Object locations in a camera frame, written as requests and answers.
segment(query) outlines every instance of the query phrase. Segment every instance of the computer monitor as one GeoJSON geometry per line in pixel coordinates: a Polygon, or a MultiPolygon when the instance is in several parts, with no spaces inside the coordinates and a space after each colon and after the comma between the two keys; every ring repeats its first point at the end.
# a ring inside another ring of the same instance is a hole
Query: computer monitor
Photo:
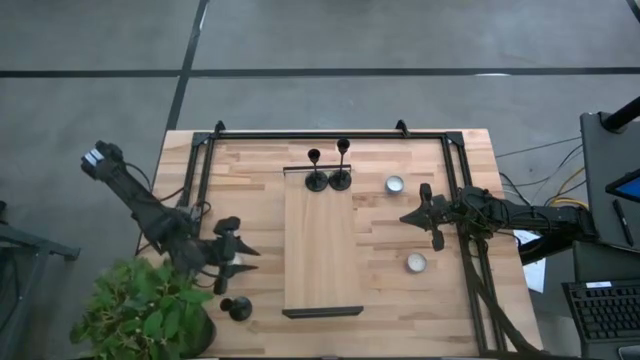
{"type": "Polygon", "coordinates": [[[640,202],[640,169],[628,173],[621,179],[607,185],[605,190],[612,195],[640,202]]]}

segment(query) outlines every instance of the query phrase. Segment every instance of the black base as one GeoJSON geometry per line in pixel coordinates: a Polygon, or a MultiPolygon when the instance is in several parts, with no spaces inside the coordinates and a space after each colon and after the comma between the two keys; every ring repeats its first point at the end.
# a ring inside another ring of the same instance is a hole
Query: black base
{"type": "Polygon", "coordinates": [[[334,308],[284,309],[282,315],[289,319],[308,319],[315,317],[356,316],[364,306],[344,306],[334,308]]]}
{"type": "Polygon", "coordinates": [[[347,190],[351,186],[351,174],[342,170],[342,176],[340,176],[340,170],[336,170],[329,177],[329,185],[335,191],[347,190]]]}
{"type": "Polygon", "coordinates": [[[327,187],[329,183],[329,179],[327,179],[327,174],[323,172],[315,172],[312,171],[307,175],[304,179],[304,184],[307,185],[307,189],[313,192],[320,192],[327,187]]]}
{"type": "Polygon", "coordinates": [[[234,321],[245,321],[253,312],[253,304],[244,296],[237,297],[235,299],[222,299],[220,302],[220,310],[228,311],[229,316],[234,321]]]}

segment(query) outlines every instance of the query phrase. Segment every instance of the potted plant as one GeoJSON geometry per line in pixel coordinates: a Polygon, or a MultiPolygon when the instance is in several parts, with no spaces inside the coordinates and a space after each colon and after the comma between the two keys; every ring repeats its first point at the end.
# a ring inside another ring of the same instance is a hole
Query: potted plant
{"type": "Polygon", "coordinates": [[[118,262],[95,281],[71,342],[91,341],[98,359],[196,357],[211,345],[216,329],[202,307],[213,295],[193,284],[168,260],[159,268],[143,258],[118,262]]]}

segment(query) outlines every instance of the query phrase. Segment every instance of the wooden table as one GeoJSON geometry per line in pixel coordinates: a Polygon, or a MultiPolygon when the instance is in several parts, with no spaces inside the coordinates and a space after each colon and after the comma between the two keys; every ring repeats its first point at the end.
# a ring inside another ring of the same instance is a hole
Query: wooden table
{"type": "MultiPolygon", "coordinates": [[[[461,130],[473,183],[503,197],[487,130],[461,130]]],[[[167,133],[154,194],[166,196],[184,182],[193,131],[167,133]]],[[[356,317],[297,319],[282,315],[284,306],[284,166],[309,165],[307,151],[322,151],[319,164],[336,164],[334,140],[216,141],[207,200],[213,210],[204,217],[202,238],[218,219],[242,219],[239,234],[262,256],[244,256],[258,270],[235,276],[225,296],[247,296],[254,312],[242,323],[219,310],[222,297],[207,304],[218,335],[206,356],[470,356],[477,354],[460,248],[454,227],[442,226],[445,249],[431,249],[429,233],[398,221],[420,203],[418,187],[431,184],[434,194],[449,196],[442,147],[435,140],[352,140],[353,217],[356,261],[364,311],[356,317]],[[404,179],[405,191],[389,196],[384,181],[404,179]],[[408,274],[411,252],[422,253],[427,270],[408,274]]],[[[462,184],[457,154],[453,154],[462,184]]],[[[196,167],[197,189],[202,167],[196,167]]],[[[489,241],[498,301],[529,342],[540,348],[531,300],[513,238],[496,234],[489,241]]],[[[151,248],[141,256],[161,261],[151,248]]],[[[199,279],[211,282],[209,278],[199,279]]],[[[483,311],[490,344],[490,321],[483,311]]]]}

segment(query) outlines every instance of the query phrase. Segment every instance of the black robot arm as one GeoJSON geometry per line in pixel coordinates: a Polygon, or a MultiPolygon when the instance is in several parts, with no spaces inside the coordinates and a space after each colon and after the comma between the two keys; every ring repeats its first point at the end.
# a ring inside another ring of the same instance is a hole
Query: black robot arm
{"type": "Polygon", "coordinates": [[[82,170],[94,180],[100,180],[131,210],[144,237],[160,254],[168,250],[170,239],[183,236],[189,229],[189,216],[168,208],[156,199],[128,171],[122,151],[114,144],[102,141],[82,157],[82,170]]]}
{"type": "Polygon", "coordinates": [[[81,168],[94,180],[109,186],[131,210],[131,217],[151,246],[159,254],[168,252],[178,271],[215,277],[216,294],[226,292],[228,279],[235,274],[257,268],[234,262],[236,253],[260,255],[235,235],[240,228],[239,218],[232,216],[218,221],[213,240],[197,238],[192,234],[200,228],[202,215],[198,212],[192,216],[188,208],[164,206],[127,171],[122,151],[116,145],[98,141],[95,148],[82,157],[81,168]],[[204,271],[205,265],[217,266],[218,274],[204,271]]]}
{"type": "Polygon", "coordinates": [[[436,251],[444,248],[440,224],[456,223],[471,238],[482,239],[493,237],[499,229],[537,231],[540,239],[519,248],[525,264],[561,251],[573,240],[593,241],[598,237],[591,214],[583,208],[516,205],[473,186],[460,189],[457,198],[451,202],[444,195],[433,196],[431,186],[421,184],[420,207],[400,221],[432,231],[436,251]]]}

